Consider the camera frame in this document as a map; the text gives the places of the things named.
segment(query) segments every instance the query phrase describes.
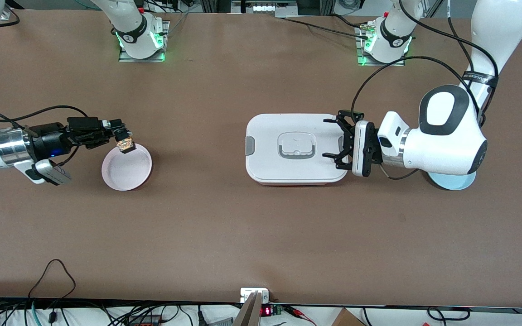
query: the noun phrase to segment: light blue plate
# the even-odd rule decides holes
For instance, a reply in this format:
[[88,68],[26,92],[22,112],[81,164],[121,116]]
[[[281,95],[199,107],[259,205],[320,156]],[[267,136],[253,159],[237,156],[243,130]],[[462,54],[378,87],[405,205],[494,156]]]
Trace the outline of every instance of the light blue plate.
[[463,190],[468,188],[473,182],[477,173],[469,175],[443,175],[439,173],[429,173],[428,176],[440,187],[448,190]]

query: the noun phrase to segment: white container lid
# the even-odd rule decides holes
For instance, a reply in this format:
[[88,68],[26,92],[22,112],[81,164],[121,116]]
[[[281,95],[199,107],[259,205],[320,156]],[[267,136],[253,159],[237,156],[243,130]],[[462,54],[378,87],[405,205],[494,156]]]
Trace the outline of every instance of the white container lid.
[[247,124],[245,165],[251,178],[274,186],[326,184],[342,179],[323,153],[339,153],[343,132],[331,114],[260,114]]

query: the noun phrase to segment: table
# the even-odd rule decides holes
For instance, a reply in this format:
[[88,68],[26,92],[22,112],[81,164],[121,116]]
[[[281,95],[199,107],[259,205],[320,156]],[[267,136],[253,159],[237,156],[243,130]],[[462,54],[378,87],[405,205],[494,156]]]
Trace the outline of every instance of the table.
[[[522,307],[522,42],[501,74],[471,188],[440,190],[422,173],[392,181],[377,169],[328,186],[267,187],[245,171],[247,122],[349,109],[376,69],[357,65],[353,39],[265,15],[189,14],[166,62],[121,63],[102,12],[20,16],[0,29],[0,111],[64,104],[121,118],[154,170],[137,190],[111,190],[100,166],[112,146],[103,146],[66,165],[68,186],[0,171],[0,296],[27,295],[60,258],[78,282],[72,297],[236,301],[240,287],[263,286],[280,302]],[[468,24],[456,21],[463,37]],[[456,42],[415,35],[411,54],[466,68]],[[458,83],[416,61],[374,78],[357,110],[377,125],[389,110],[416,125],[423,95]],[[35,295],[69,288],[54,266]]]

